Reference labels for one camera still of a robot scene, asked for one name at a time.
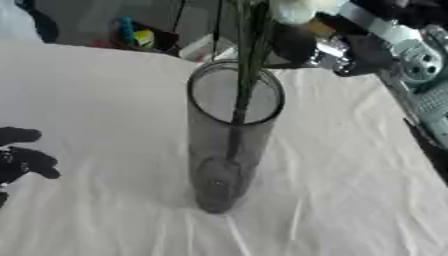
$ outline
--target robotic arm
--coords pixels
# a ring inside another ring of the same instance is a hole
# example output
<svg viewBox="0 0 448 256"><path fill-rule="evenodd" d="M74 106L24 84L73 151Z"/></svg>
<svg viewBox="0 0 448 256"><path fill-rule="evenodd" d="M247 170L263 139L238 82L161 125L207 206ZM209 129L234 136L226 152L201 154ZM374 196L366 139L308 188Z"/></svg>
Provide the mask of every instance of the robotic arm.
<svg viewBox="0 0 448 256"><path fill-rule="evenodd" d="M282 18L283 7L273 7L275 17L288 23L277 25L273 47L289 62L273 67L320 67L342 77L376 74L406 113L413 136L448 185L448 4L352 0L336 6L333 16L312 11L311 18L320 15L336 31L330 37L290 26L291 21L307 22L310 15L302 11L297 13L300 18Z"/></svg>

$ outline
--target gloved hand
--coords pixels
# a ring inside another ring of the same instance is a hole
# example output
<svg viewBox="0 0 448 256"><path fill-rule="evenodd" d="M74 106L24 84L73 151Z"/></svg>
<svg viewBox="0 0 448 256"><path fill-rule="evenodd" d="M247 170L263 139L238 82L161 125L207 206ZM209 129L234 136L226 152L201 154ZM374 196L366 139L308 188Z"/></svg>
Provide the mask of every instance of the gloved hand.
<svg viewBox="0 0 448 256"><path fill-rule="evenodd" d="M19 128L0 128L0 147L19 142L35 142L42 136L37 130ZM8 147L0 150L0 186L6 187L29 172L35 172L47 179L59 178L59 172L54 168L57 160L42 152ZM7 200L8 194L0 192L0 207Z"/></svg>

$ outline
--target table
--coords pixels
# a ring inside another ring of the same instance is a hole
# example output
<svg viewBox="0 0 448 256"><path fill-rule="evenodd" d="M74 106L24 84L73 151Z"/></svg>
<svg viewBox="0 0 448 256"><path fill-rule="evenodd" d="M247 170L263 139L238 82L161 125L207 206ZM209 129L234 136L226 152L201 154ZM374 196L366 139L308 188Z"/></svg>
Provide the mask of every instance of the table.
<svg viewBox="0 0 448 256"><path fill-rule="evenodd" d="M39 129L59 180L27 175L0 255L448 254L447 189L374 77L277 73L287 92L259 175L222 216L187 180L185 82L169 56L0 42L0 126Z"/></svg>

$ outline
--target glass vase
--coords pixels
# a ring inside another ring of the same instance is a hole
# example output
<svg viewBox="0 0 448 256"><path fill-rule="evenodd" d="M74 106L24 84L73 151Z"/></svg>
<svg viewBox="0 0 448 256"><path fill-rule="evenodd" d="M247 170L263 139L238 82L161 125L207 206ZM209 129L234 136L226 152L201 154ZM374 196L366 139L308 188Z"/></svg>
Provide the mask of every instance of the glass vase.
<svg viewBox="0 0 448 256"><path fill-rule="evenodd" d="M198 206L224 213L248 190L285 104L280 82L262 70L244 123L235 124L238 63L216 61L188 81L189 172Z"/></svg>

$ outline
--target white flower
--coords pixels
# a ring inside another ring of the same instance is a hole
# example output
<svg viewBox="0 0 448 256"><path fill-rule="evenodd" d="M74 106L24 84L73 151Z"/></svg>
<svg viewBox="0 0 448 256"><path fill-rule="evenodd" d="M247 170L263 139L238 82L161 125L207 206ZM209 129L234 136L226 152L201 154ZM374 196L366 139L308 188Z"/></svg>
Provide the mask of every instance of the white flower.
<svg viewBox="0 0 448 256"><path fill-rule="evenodd" d="M272 15L281 23L303 24L317 12L336 14L348 0L270 0Z"/></svg>

